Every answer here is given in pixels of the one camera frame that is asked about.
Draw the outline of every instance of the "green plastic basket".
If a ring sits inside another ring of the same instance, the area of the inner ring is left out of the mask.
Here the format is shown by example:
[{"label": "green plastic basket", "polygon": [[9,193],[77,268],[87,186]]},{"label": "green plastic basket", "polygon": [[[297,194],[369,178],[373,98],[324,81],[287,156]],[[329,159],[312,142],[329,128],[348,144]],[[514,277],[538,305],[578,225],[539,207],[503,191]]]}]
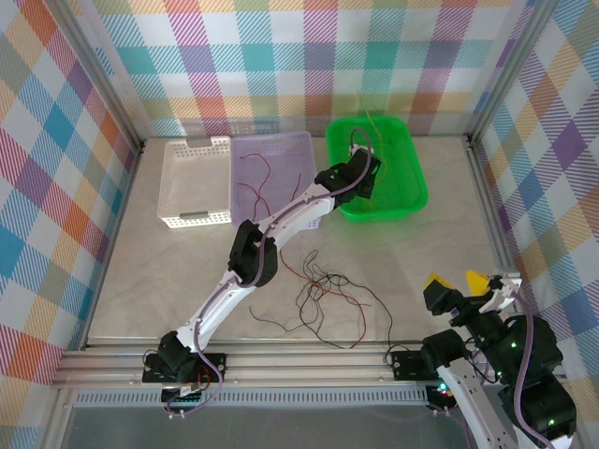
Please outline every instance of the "green plastic basket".
[{"label": "green plastic basket", "polygon": [[[336,120],[329,125],[325,134],[332,165],[349,160],[349,134],[356,127],[366,131],[374,154],[382,163],[376,175],[373,196],[370,199],[355,198],[341,206],[345,218],[350,222],[398,220],[424,208],[429,199],[406,124],[394,117],[377,116],[372,119],[383,138],[382,146],[368,117]],[[366,144],[360,134],[356,134],[356,143]]]}]

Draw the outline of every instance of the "white slotted basket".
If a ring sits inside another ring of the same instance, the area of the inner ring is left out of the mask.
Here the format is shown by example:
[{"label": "white slotted basket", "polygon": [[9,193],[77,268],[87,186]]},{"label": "white slotted basket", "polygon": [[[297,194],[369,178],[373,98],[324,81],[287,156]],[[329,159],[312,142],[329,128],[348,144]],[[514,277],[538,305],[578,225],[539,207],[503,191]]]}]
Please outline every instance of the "white slotted basket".
[{"label": "white slotted basket", "polygon": [[170,140],[165,147],[158,217],[168,227],[231,223],[231,139]]}]

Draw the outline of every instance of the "clear plastic tray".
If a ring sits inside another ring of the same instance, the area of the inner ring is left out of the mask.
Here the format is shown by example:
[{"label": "clear plastic tray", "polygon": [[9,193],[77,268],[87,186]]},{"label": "clear plastic tray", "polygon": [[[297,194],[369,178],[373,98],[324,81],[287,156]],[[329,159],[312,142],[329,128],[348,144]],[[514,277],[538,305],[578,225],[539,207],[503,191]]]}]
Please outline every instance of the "clear plastic tray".
[{"label": "clear plastic tray", "polygon": [[[268,203],[268,209],[263,201],[256,204],[256,192],[267,176],[268,180],[262,186],[260,195]],[[303,193],[314,182],[315,177],[316,162],[312,138],[307,131],[233,138],[233,224],[239,225],[248,219],[257,222],[269,216],[268,210],[273,214],[282,209],[293,198]],[[306,229],[316,229],[319,223],[320,220],[314,220]]]}]

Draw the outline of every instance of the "checkered fabric backdrop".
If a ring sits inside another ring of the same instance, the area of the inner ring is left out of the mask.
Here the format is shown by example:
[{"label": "checkered fabric backdrop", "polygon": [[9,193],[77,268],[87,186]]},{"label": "checkered fabric backdrop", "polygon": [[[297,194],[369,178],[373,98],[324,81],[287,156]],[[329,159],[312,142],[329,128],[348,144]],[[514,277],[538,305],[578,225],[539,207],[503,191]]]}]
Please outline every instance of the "checkered fabric backdrop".
[{"label": "checkered fabric backdrop", "polygon": [[483,143],[525,294],[599,444],[599,0],[561,1]]},{"label": "checkered fabric backdrop", "polygon": [[41,0],[0,0],[0,447],[33,446],[134,153]]},{"label": "checkered fabric backdrop", "polygon": [[322,136],[364,109],[459,135],[533,0],[68,4],[144,136]]}]

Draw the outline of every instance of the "beige marble floor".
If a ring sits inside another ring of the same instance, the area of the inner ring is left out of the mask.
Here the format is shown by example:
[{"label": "beige marble floor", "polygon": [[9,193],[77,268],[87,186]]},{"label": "beige marble floor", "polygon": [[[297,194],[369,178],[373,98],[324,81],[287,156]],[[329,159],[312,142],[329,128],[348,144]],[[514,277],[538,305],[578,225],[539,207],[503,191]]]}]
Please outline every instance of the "beige marble floor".
[{"label": "beige marble floor", "polygon": [[[387,304],[394,320],[392,338],[422,339],[447,328],[446,317],[432,317],[424,306],[422,286],[438,271],[466,289],[468,268],[491,272],[493,256],[475,187],[459,138],[415,138],[429,187],[427,207],[396,222],[354,224],[340,211],[323,218],[318,230],[302,231],[285,246],[285,260],[295,268],[312,249],[319,264],[368,285]],[[160,337],[181,325],[204,301],[222,276],[235,236],[231,224],[169,229],[156,216],[164,140],[153,139],[139,173],[110,260],[90,336]],[[319,169],[328,166],[323,138],[314,139]],[[275,279],[256,290],[232,312],[213,338],[304,339],[301,328],[285,334],[249,313],[294,326],[294,300],[303,281],[280,267]],[[349,289],[365,308],[367,340],[387,338],[385,311],[363,291]],[[359,311],[342,297],[323,299],[327,322],[322,337],[355,340]]]}]

